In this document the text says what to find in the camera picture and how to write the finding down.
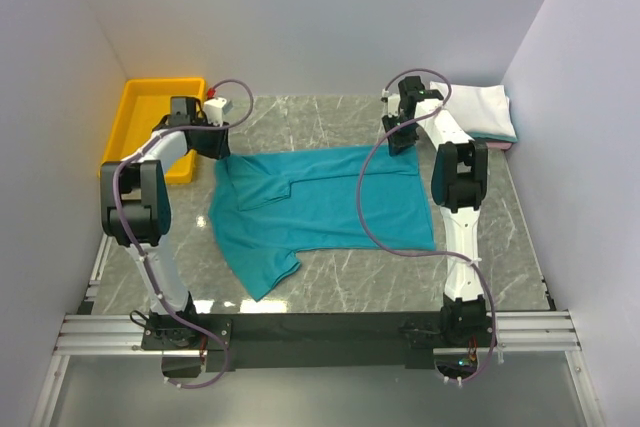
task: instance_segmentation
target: black joint motor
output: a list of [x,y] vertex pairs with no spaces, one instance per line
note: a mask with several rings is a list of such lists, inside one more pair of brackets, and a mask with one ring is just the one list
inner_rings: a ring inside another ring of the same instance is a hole
[[[400,105],[397,116],[385,115],[382,117],[382,125],[385,132],[389,132],[394,127],[414,119],[416,107],[419,102],[427,99],[442,100],[442,94],[438,90],[427,90],[422,83],[420,76],[408,76],[398,82],[400,92]],[[418,140],[416,129],[418,124],[411,124],[397,130],[389,137],[389,154],[398,155],[408,149]]]
[[[105,162],[100,168],[100,214],[102,230],[115,237],[119,245],[128,247],[129,237],[122,227],[112,189],[113,176],[120,162]],[[119,196],[124,215],[140,243],[158,245],[169,232],[171,210],[169,195],[159,160],[129,164],[120,174]]]
[[447,340],[456,344],[465,344],[471,335],[486,334],[491,326],[491,318],[487,316],[484,297],[463,302],[462,299],[452,301],[445,297],[444,306],[440,310],[441,330]]
[[[189,294],[185,308],[176,312],[176,315],[192,324],[199,324],[198,313],[191,294]],[[185,327],[173,317],[151,312],[145,326],[143,347],[145,345],[148,347],[151,344],[166,350],[197,348],[201,339],[202,334]]]
[[[196,97],[171,97],[171,113],[165,115],[154,130],[185,125],[211,127]],[[229,130],[185,130],[187,147],[210,159],[229,157]]]
[[488,160],[484,142],[441,144],[431,177],[433,201],[454,214],[463,207],[478,210],[487,195]]

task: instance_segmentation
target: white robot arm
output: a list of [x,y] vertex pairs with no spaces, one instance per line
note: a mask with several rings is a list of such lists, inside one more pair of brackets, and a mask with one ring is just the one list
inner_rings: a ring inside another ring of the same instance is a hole
[[[441,94],[438,91],[425,90],[419,77],[407,77],[400,82],[399,87],[400,95],[393,94],[386,98],[388,115],[383,118],[383,123],[387,131],[410,117],[418,118],[432,114],[442,105]],[[413,102],[410,100],[403,102],[403,96],[406,99],[412,94],[415,94]],[[478,218],[480,216],[480,202],[486,193],[486,147],[476,144],[445,109],[441,109],[432,117],[418,121],[417,124],[427,133],[438,151],[432,179],[432,194],[434,201],[440,205],[440,213],[444,220],[447,239],[446,250],[479,261]],[[417,139],[413,130],[404,133],[399,131],[399,133],[401,135],[399,139],[395,139],[397,141],[395,145],[394,142],[389,144],[392,155],[394,152],[412,145]],[[444,154],[447,154],[447,151],[457,157],[455,161],[445,158]],[[459,165],[462,165],[466,172],[458,173]],[[442,169],[455,170],[457,181],[462,180],[462,183],[465,184],[463,187],[466,191],[465,196],[472,193],[471,202],[460,202],[460,198],[447,198],[448,194],[456,187],[450,182],[451,179],[442,185]],[[448,257],[444,295],[451,301],[461,299],[462,302],[475,301],[478,297],[483,296],[478,275],[468,263],[452,256]]]
[[[153,143],[154,137],[159,136],[165,128],[178,125],[223,125],[224,114],[232,108],[230,101],[220,97],[207,100],[202,107],[201,114],[197,112],[199,103],[197,99],[174,97],[171,102],[171,114],[162,120],[157,130],[151,134],[147,144]],[[189,290],[180,279],[178,268],[173,259],[168,235],[171,212],[166,186],[162,179],[158,179],[157,171],[164,177],[171,166],[192,148],[198,153],[216,159],[226,157],[229,154],[227,131],[177,131],[165,135],[144,156],[130,164],[129,173],[125,173],[121,179],[122,190],[125,194],[140,188],[140,199],[123,198],[125,213],[130,214],[128,220],[132,227],[138,229],[136,238],[140,241],[144,251],[147,252],[148,263],[158,285],[161,286],[164,300],[176,312],[188,310],[190,295]],[[146,150],[145,146],[142,146],[140,150]],[[120,223],[113,204],[113,192],[109,183],[113,176],[114,166],[118,164],[119,162],[107,162],[102,167],[101,181],[107,181],[102,186],[103,228],[107,235],[116,237],[118,243],[123,245],[134,259],[150,294],[151,312],[166,314],[164,307],[154,295],[151,280],[143,265],[144,259],[140,258],[136,247],[130,244],[129,239],[123,235],[124,233],[119,227]]]

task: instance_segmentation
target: folded white towel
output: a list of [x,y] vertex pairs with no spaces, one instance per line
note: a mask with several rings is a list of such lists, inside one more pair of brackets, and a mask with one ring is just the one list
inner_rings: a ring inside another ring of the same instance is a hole
[[[447,85],[431,82],[431,89],[438,89],[443,96]],[[445,106],[462,130],[474,138],[517,142],[516,131],[509,114],[509,98],[503,85],[472,87],[452,85],[452,94]]]

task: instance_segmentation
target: marble floor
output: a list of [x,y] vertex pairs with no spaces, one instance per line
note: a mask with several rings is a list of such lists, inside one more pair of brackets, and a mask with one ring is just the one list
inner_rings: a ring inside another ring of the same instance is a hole
[[[234,101],[231,120],[247,108]],[[230,134],[239,154],[372,144],[382,134],[383,105],[371,96],[258,97],[253,116]],[[429,191],[435,150],[423,133],[417,145]],[[254,302],[227,267],[207,212],[215,189],[213,162],[198,158],[194,181],[169,186],[170,241],[182,279],[201,312],[375,312],[439,310],[444,258],[408,259],[377,250],[298,254],[300,270]],[[435,238],[445,246],[440,213],[431,203]],[[501,151],[489,154],[489,187],[478,228],[480,268],[499,310],[548,310],[540,269]],[[133,261],[110,244],[94,314],[145,310],[148,296]]]

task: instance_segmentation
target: yellow plastic bin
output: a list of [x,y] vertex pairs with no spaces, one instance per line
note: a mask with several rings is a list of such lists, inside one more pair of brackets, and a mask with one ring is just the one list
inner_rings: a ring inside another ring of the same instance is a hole
[[[116,119],[102,162],[121,160],[149,140],[151,131],[170,111],[170,98],[197,97],[204,102],[206,82],[199,78],[132,79],[124,86]],[[165,175],[168,184],[188,184],[193,178],[196,153],[178,160]]]

